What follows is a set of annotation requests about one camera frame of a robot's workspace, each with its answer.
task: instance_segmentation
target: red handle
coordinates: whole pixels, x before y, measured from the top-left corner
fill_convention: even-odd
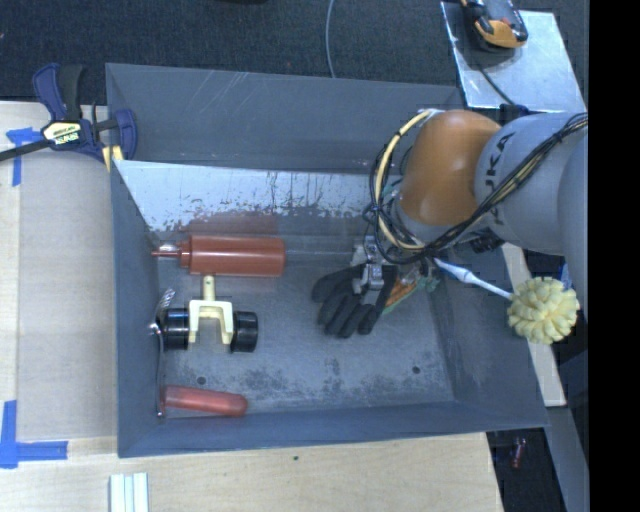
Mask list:
[[[162,405],[163,407],[210,412],[223,416],[244,416],[248,403],[245,397],[234,393],[186,386],[165,386],[162,393]]]

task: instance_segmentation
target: gray bin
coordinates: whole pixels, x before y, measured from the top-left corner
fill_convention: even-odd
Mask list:
[[[347,266],[364,234],[376,155],[416,110],[461,108],[455,88],[115,64],[107,85],[109,107],[131,108],[140,132],[136,159],[111,174],[119,456],[547,425],[527,342],[507,326],[501,297],[445,279],[371,335],[335,339],[316,323],[311,287]],[[167,287],[184,307],[200,298],[201,278],[151,250],[194,232],[279,236],[287,247],[281,277],[216,279],[220,300],[258,315],[253,353],[220,353],[215,328],[166,353],[166,383],[243,394],[241,418],[156,415],[148,325]],[[510,286],[500,251],[449,259]]]

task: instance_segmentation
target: black carpet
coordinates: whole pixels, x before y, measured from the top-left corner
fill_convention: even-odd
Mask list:
[[[329,3],[5,0],[0,3],[0,99],[34,101],[32,75],[50,62],[83,64],[80,102],[99,105],[106,104],[107,62],[331,76],[325,47]],[[555,14],[588,105],[589,0],[514,4]],[[438,1],[336,0],[329,35],[337,77],[457,84]],[[574,414],[588,446],[588,401]],[[488,434],[506,512],[564,512],[543,432],[518,434],[527,439],[519,469],[511,467],[504,434]]]

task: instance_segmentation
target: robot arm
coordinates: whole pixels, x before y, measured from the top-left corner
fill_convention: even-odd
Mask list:
[[[387,186],[395,146],[420,123],[401,181]],[[424,273],[445,249],[486,237],[562,255],[586,318],[587,123],[586,114],[554,113],[501,127],[471,111],[419,113],[372,173],[367,213],[380,256]]]

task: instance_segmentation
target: red cylindrical bottle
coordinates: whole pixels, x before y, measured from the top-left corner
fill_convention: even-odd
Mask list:
[[[191,274],[280,276],[285,247],[280,238],[191,235],[177,251],[154,251],[154,256],[177,257]]]

